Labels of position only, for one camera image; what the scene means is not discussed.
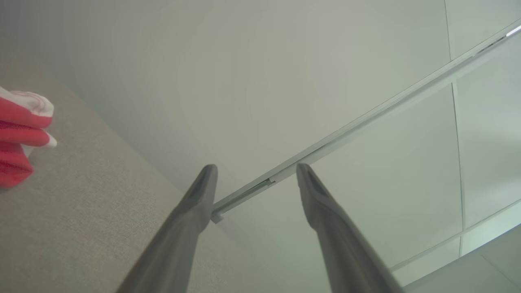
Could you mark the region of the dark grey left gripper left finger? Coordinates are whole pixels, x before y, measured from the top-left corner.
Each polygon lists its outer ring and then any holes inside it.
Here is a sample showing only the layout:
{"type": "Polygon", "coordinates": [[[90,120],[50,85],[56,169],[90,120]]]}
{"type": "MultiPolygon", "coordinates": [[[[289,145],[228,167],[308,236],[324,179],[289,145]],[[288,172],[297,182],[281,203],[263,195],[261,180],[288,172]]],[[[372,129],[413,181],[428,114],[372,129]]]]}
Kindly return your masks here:
{"type": "Polygon", "coordinates": [[[198,237],[212,215],[218,168],[201,169],[118,288],[119,293],[185,293],[198,237]]]}

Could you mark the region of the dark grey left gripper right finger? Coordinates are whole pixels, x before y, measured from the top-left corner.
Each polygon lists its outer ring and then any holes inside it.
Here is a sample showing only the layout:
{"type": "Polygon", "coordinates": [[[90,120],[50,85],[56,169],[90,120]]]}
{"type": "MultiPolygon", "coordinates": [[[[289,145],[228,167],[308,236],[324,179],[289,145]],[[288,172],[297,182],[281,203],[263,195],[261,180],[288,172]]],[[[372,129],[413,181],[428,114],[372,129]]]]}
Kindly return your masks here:
{"type": "Polygon", "coordinates": [[[401,293],[402,287],[310,165],[296,165],[305,217],[315,230],[333,293],[401,293]]]}

